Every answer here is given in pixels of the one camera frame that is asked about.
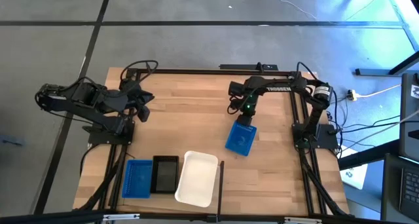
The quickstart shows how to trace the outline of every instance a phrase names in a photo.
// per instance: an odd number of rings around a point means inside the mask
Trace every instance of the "wooden table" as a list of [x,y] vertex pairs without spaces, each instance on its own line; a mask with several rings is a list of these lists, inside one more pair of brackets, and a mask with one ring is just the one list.
[[[118,88],[121,71],[122,68],[109,69],[105,83],[108,88]],[[293,114],[289,94],[268,93],[259,98],[252,122],[257,127],[257,134],[248,157],[225,149],[231,126],[238,116],[227,114],[228,86],[231,81],[242,83],[248,77],[151,75],[141,87],[156,98],[147,104],[151,110],[149,120],[141,123],[136,118],[134,139],[128,153],[137,159],[177,155],[180,169],[187,151],[215,155],[225,162],[221,214],[307,216],[301,166],[291,134]],[[321,123],[327,123],[325,115]],[[83,205],[102,182],[109,148],[109,145],[100,145],[87,155],[74,208]],[[340,208],[348,212],[336,158],[328,150],[316,151],[324,187]],[[120,196],[117,210],[216,214],[218,184],[219,171],[208,208],[182,204],[175,201],[173,195],[152,195],[150,199],[123,199]],[[314,209],[319,213],[317,193],[312,184],[311,191]]]

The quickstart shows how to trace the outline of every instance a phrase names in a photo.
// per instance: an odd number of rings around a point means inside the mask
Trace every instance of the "white tray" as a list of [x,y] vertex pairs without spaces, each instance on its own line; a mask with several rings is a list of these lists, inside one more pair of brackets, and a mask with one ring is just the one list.
[[218,159],[214,155],[187,151],[177,186],[177,201],[206,208],[211,204]]

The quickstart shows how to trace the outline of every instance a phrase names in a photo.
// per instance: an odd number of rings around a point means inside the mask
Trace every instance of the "blue tray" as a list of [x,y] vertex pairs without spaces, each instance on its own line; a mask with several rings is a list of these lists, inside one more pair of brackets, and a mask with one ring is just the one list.
[[239,155],[248,156],[255,135],[256,128],[254,126],[243,126],[234,121],[225,147]]
[[123,198],[150,198],[152,160],[128,160],[126,163]]

